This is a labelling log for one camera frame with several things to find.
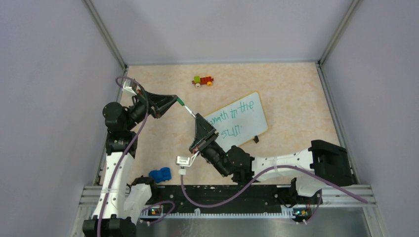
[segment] gray wall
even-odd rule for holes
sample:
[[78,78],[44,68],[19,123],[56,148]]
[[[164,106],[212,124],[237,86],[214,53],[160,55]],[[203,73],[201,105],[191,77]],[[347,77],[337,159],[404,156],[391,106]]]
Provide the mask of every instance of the gray wall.
[[317,60],[350,0],[93,0],[127,64]]
[[359,177],[393,237],[418,236],[419,1],[363,1],[325,71]]
[[1,236],[68,236],[122,73],[80,0],[0,3]]

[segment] toy car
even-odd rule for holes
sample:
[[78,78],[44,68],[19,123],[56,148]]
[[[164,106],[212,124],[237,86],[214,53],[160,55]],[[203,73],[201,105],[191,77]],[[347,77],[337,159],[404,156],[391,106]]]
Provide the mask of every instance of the toy car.
[[210,75],[207,75],[204,78],[200,78],[199,76],[195,76],[194,80],[192,81],[192,84],[195,84],[196,88],[201,87],[202,84],[207,84],[207,86],[212,86],[212,82],[214,81],[214,78],[212,78]]

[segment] purple cable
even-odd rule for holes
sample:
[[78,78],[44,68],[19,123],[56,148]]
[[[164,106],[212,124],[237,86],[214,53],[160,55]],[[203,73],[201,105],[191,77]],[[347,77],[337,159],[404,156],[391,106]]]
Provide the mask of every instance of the purple cable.
[[313,220],[313,217],[317,214],[317,210],[319,210],[319,206],[322,203],[322,190],[320,190],[320,197],[319,197],[319,201],[317,202],[317,206],[316,209],[314,209],[313,214],[311,214],[310,218],[308,218],[308,220],[305,221],[306,225],[311,222],[311,220]]
[[154,206],[157,206],[157,205],[161,205],[161,204],[165,204],[165,203],[169,203],[169,204],[171,204],[171,209],[166,213],[166,214],[164,214],[162,217],[160,217],[159,219],[157,219],[157,220],[155,220],[155,221],[152,221],[152,222],[150,222],[150,225],[151,224],[155,224],[155,223],[159,223],[159,222],[161,222],[162,220],[163,220],[163,218],[165,218],[167,215],[169,215],[172,211],[173,211],[173,209],[174,209],[174,202],[172,202],[172,201],[160,201],[160,202],[157,202],[157,203],[155,203],[155,204],[153,204],[153,205],[151,205],[151,206],[149,206],[149,207],[147,207],[147,208],[144,208],[142,211],[141,211],[141,213],[143,213],[144,211],[148,211],[148,210],[150,210],[151,208],[153,208]]
[[[120,88],[122,88],[122,85],[118,82],[118,79],[119,78],[130,80],[133,83],[137,84],[139,87],[141,87],[140,83],[138,83],[136,80],[134,80],[132,78],[129,78],[129,77],[125,77],[125,76],[120,76],[120,77],[115,78],[115,82],[116,82],[116,84]],[[140,135],[140,132],[143,130],[143,127],[145,125],[145,122],[147,121],[147,117],[148,117],[148,111],[146,111],[146,114],[144,116],[144,120],[143,120],[143,123],[141,124],[140,129],[138,130],[138,132],[136,133],[136,135],[133,137],[133,139],[131,140],[131,142],[128,144],[128,146],[125,148],[124,152],[122,153],[121,158],[119,158],[118,163],[117,163],[117,165],[115,167],[119,167],[121,165],[121,162],[124,159],[125,155],[128,153],[128,151],[131,148],[131,146],[133,145],[134,141],[138,138],[138,135]],[[119,169],[114,169],[114,172],[112,173],[112,176],[111,176],[111,180],[109,180],[108,189],[111,189],[112,188],[112,184],[114,183],[114,179],[115,179],[115,176],[117,175],[118,170]],[[103,198],[102,207],[100,208],[99,218],[98,218],[98,221],[97,221],[97,237],[101,237],[100,232],[101,232],[103,211],[105,210],[105,205],[106,205],[106,202],[108,201],[108,197],[109,197],[109,193],[106,192],[105,193],[105,197]]]
[[[358,201],[360,201],[360,202],[363,202],[363,203],[368,203],[368,201],[367,200],[365,200],[365,199],[363,199],[362,197],[360,197],[360,196],[358,196],[358,195],[356,195],[356,194],[353,194],[353,193],[351,193],[350,191],[347,191],[347,190],[345,190],[345,189],[343,189],[343,188],[341,188],[341,187],[339,187],[338,185],[336,185],[336,184],[334,184],[334,183],[332,183],[332,182],[330,182],[330,181],[327,181],[326,179],[323,179],[323,178],[321,178],[321,177],[319,177],[319,176],[316,176],[315,174],[313,174],[313,173],[311,173],[310,171],[307,171],[307,170],[304,170],[304,169],[301,169],[301,168],[298,168],[298,167],[295,167],[295,166],[292,166],[292,165],[278,165],[278,166],[276,166],[277,168],[289,168],[289,169],[295,169],[295,170],[298,170],[298,171],[300,171],[300,172],[303,172],[303,173],[305,173],[305,174],[307,174],[307,175],[310,175],[311,177],[313,177],[313,178],[315,178],[315,179],[318,179],[318,180],[320,180],[320,181],[322,181],[322,182],[324,182],[325,184],[327,184],[327,185],[329,185],[329,186],[331,186],[331,187],[333,187],[333,188],[335,188],[335,189],[337,189],[337,190],[339,190],[339,191],[341,191],[341,192],[343,192],[343,193],[346,193],[346,194],[348,194],[349,196],[351,196],[351,197],[353,197],[354,199],[356,199],[356,200],[358,200]],[[195,202],[195,201],[193,201],[187,194],[186,194],[186,191],[185,191],[185,186],[183,185],[183,175],[181,175],[180,176],[180,185],[181,185],[181,189],[182,189],[182,192],[183,192],[183,195],[185,195],[185,197],[186,197],[186,199],[190,202],[190,203],[192,203],[192,204],[194,204],[195,206],[198,206],[198,207],[203,207],[203,208],[213,208],[213,207],[218,207],[218,206],[221,206],[221,205],[224,205],[224,204],[226,204],[226,203],[228,203],[228,202],[230,202],[230,201],[232,201],[232,200],[234,200],[235,198],[237,198],[240,194],[242,194],[254,181],[256,181],[256,179],[258,179],[262,174],[264,174],[264,173],[266,173],[266,172],[268,172],[268,171],[270,171],[270,170],[273,170],[273,169],[275,169],[275,167],[270,167],[270,168],[267,168],[267,169],[264,169],[262,172],[260,172],[259,174],[257,174],[252,180],[250,180],[250,182],[248,183],[248,184],[246,184],[240,191],[238,191],[235,195],[233,195],[232,197],[230,197],[229,199],[227,199],[227,200],[224,200],[224,201],[222,201],[222,202],[219,202],[219,203],[216,203],[216,204],[200,204],[200,203],[197,203],[197,202]]]

